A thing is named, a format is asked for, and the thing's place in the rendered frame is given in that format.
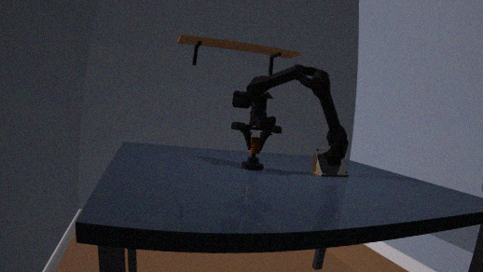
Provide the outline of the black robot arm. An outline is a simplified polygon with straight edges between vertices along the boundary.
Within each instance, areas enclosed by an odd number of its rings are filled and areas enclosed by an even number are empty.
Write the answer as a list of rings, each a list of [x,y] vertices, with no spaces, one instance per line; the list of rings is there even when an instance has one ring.
[[[312,79],[307,78],[306,75],[311,75]],[[324,152],[324,158],[328,166],[341,165],[340,160],[345,157],[349,143],[345,129],[338,122],[338,113],[330,93],[329,75],[324,70],[295,64],[270,76],[256,76],[247,86],[247,92],[233,93],[232,104],[239,108],[249,108],[252,105],[251,109],[267,110],[268,98],[273,99],[267,91],[294,79],[306,88],[311,88],[314,95],[320,99],[329,127],[326,139],[328,146],[331,146],[327,152]],[[275,124],[276,117],[268,117],[266,112],[263,112],[263,115],[255,112],[252,118],[252,125],[256,125],[259,129],[270,129]]]

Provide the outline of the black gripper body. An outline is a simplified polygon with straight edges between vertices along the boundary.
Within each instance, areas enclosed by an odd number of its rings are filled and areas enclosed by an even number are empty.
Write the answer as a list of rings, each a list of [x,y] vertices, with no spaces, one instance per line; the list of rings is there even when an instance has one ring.
[[[271,126],[270,129],[259,129],[256,125],[252,125],[252,118],[255,112],[258,112],[259,115],[263,115],[263,112],[266,112],[266,110],[251,109],[249,125],[245,125],[245,123],[242,123],[242,122],[233,122],[231,124],[231,128],[236,130],[241,130],[241,131],[247,131],[247,132],[250,132],[251,129],[254,129],[254,130],[263,130],[262,131],[263,133],[270,133],[270,134],[272,132],[282,133],[283,129],[280,126]],[[252,126],[255,126],[255,127],[252,127]]]

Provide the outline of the orange knob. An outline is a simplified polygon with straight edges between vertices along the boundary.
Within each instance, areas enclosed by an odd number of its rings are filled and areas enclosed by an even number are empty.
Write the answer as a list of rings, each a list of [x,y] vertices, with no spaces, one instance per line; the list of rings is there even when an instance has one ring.
[[[251,137],[251,148],[249,150],[249,153],[260,154],[260,144],[260,137]]]

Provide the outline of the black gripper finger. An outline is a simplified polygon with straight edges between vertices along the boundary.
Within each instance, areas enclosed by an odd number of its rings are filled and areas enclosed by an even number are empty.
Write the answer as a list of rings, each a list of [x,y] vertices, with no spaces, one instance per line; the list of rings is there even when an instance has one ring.
[[[262,150],[262,147],[266,141],[266,139],[272,134],[270,133],[263,133],[263,132],[260,132],[260,138],[261,138],[261,144],[260,144],[260,151]]]
[[[241,131],[241,132],[243,133],[243,136],[245,138],[245,141],[246,141],[248,150],[250,150],[250,148],[251,148],[251,135],[252,135],[252,132],[247,132],[247,131]]]

